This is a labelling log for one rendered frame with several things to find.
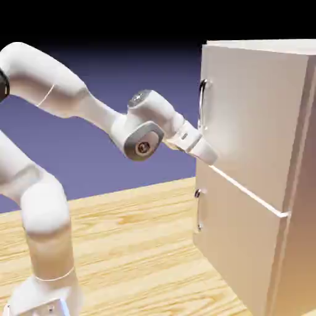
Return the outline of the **small light wood cabinet door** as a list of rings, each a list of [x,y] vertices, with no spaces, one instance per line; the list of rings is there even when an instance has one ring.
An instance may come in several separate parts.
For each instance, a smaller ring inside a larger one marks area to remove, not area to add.
[[[253,316],[268,316],[287,216],[273,213],[201,162],[197,188],[207,189],[207,213],[195,245]]]

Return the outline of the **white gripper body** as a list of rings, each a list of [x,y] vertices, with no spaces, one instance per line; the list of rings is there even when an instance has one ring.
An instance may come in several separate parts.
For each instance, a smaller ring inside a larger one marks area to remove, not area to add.
[[[188,151],[188,154],[206,165],[214,165],[218,158],[217,153],[203,136]]]

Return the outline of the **light wood cabinet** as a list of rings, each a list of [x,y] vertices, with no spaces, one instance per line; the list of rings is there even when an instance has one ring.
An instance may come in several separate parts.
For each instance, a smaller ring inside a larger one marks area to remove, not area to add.
[[[208,41],[204,46],[208,44],[309,57],[282,209],[274,209],[215,164],[207,165],[273,213],[287,216],[268,316],[303,316],[316,311],[316,39]]]

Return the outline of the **large light wood cabinet door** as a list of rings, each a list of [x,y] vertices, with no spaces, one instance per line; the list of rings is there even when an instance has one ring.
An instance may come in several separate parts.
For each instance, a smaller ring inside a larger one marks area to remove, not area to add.
[[[201,77],[205,137],[218,153],[215,166],[281,210],[308,55],[206,45]]]

